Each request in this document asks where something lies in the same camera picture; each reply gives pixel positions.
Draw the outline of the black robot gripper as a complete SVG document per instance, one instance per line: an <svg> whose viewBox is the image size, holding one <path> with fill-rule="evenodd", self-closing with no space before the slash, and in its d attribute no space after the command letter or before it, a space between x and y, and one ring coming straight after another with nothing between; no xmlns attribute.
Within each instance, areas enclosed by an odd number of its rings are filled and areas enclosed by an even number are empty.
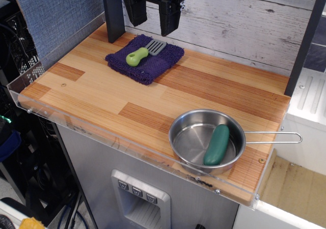
<svg viewBox="0 0 326 229"><path fill-rule="evenodd" d="M129 20L134 27L147 20L146 2L159 5L162 36L165 37L178 29L181 11L184 8L184 0L124 0Z"/></svg>

